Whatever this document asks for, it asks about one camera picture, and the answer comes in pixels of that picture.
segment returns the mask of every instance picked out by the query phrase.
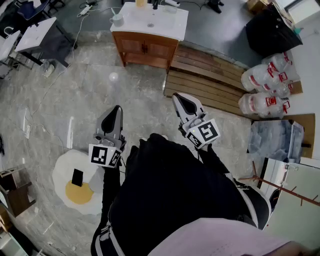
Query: white sink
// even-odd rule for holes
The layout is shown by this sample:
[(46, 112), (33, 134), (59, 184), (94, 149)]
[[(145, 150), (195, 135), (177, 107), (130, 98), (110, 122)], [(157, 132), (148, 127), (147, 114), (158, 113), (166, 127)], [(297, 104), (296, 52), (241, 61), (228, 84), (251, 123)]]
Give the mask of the white sink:
[(158, 9), (153, 10), (150, 3), (145, 8), (138, 8), (136, 3), (126, 2), (119, 12), (123, 15), (124, 24), (112, 25), (110, 30), (152, 34), (183, 41), (189, 12), (178, 9), (176, 13), (168, 13), (163, 9), (163, 5), (158, 5)]
[(153, 29), (162, 28), (172, 30), (175, 25), (176, 15), (153, 9), (135, 9), (129, 12), (127, 19), (142, 27), (147, 26)]

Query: white marker cube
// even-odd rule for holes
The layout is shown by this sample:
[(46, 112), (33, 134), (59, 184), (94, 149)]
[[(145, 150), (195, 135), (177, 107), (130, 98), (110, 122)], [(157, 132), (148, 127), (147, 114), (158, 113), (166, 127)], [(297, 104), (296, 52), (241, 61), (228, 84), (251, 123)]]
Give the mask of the white marker cube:
[(215, 119), (211, 119), (191, 127), (187, 131), (185, 137), (188, 138), (197, 149), (201, 149), (203, 146), (208, 145), (219, 138), (220, 132)]
[(89, 144), (89, 161), (97, 166), (115, 168), (121, 153), (114, 146)]

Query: water bottle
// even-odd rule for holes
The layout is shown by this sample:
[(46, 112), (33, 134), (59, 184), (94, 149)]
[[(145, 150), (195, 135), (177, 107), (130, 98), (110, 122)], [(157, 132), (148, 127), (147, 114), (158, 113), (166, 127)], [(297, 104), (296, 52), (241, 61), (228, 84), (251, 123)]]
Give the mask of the water bottle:
[(279, 98), (288, 98), (291, 94), (292, 83), (287, 85), (285, 83), (280, 83), (278, 87), (272, 90), (271, 94), (278, 96)]
[(283, 83), (288, 84), (290, 80), (300, 80), (299, 75), (294, 67), (293, 61), (289, 59), (286, 52), (277, 53), (267, 58), (264, 58), (261, 62), (265, 65), (270, 65), (280, 74), (280, 79)]
[(247, 93), (238, 103), (243, 114), (258, 114), (261, 118), (283, 118), (284, 111), (290, 107), (289, 101), (284, 104), (278, 96), (267, 92)]
[(269, 91), (277, 87), (281, 77), (272, 65), (256, 65), (241, 76), (241, 82), (247, 91), (256, 89), (258, 92)]

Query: white power strip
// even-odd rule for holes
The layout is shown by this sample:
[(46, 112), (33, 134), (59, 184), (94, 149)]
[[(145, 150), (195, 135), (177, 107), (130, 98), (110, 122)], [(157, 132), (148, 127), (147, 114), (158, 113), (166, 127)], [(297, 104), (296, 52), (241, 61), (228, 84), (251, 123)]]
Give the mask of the white power strip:
[(88, 5), (88, 4), (86, 4), (85, 5), (85, 8), (80, 12), (80, 16), (82, 15), (86, 15), (87, 14), (87, 12), (90, 10), (92, 8), (92, 5)]
[(28, 124), (26, 126), (26, 131), (25, 131), (25, 135), (24, 135), (28, 140), (30, 139), (30, 132), (31, 132), (31, 125)]

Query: concrete floor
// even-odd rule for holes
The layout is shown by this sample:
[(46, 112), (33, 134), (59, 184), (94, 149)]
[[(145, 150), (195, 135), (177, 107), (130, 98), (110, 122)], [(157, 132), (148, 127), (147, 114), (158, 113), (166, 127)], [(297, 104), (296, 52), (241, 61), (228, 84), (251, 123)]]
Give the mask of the concrete floor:
[[(37, 65), (32, 70), (20, 67), (10, 81), (1, 81), (2, 166), (25, 164), (18, 178), (20, 183), (32, 182), (29, 192), (36, 199), (12, 220), (15, 226), (45, 254), (61, 256), (59, 249), (68, 256), (89, 256), (100, 215), (82, 215), (67, 207), (55, 193), (52, 171), (58, 157), (69, 149), (88, 151), (97, 118), (106, 109), (116, 104), (123, 108), (124, 160), (131, 146), (151, 133), (186, 145), (194, 155), (196, 151), (178, 131), (180, 120), (171, 99), (163, 95), (164, 69), (135, 64), (122, 67), (113, 43), (79, 46), (72, 65), (57, 78), (63, 69), (58, 64), (45, 79)], [(118, 73), (117, 81), (110, 81), (112, 72)], [(205, 110), (208, 118), (215, 118), (221, 133), (213, 150), (235, 177), (251, 175), (252, 159), (246, 153), (251, 121), (209, 107)], [(28, 123), (32, 129), (26, 139)]]
[[(207, 0), (194, 1), (201, 6)], [(54, 14), (63, 27), (74, 35), (79, 31), (82, 21), (81, 17), (77, 18), (81, 3), (83, 0), (70, 0)], [(182, 2), (180, 8), (189, 11), (184, 42), (230, 62), (237, 61), (237, 64), (249, 67), (260, 64), (262, 57), (251, 50), (247, 40), (245, 25), (253, 15), (247, 10), (246, 1), (224, 0), (223, 3), (224, 6), (220, 7), (222, 13), (218, 14), (206, 5), (200, 10), (194, 3)], [(100, 1), (92, 8), (99, 10), (90, 12), (90, 16), (83, 21), (82, 34), (90, 31), (109, 32), (109, 19), (113, 14), (110, 9), (105, 9), (121, 6), (120, 0)]]

